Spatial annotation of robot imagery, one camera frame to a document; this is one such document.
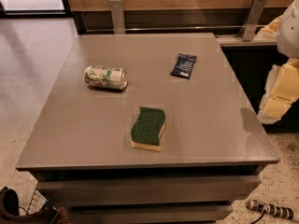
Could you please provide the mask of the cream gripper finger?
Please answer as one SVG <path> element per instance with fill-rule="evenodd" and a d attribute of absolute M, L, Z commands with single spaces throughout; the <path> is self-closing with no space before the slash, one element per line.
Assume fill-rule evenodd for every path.
<path fill-rule="evenodd" d="M 289 59 L 282 66 L 274 64 L 264 89 L 258 119 L 262 124 L 274 124 L 299 99 L 299 60 Z"/>

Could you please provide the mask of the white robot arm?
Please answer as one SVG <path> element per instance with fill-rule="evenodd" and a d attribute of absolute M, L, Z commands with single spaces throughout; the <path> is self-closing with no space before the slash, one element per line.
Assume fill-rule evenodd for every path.
<path fill-rule="evenodd" d="M 299 99 L 299 0 L 293 0 L 284 13 L 266 25 L 259 37 L 277 36 L 278 52 L 287 56 L 281 66 L 273 65 L 265 83 L 258 119 L 274 124 Z"/>

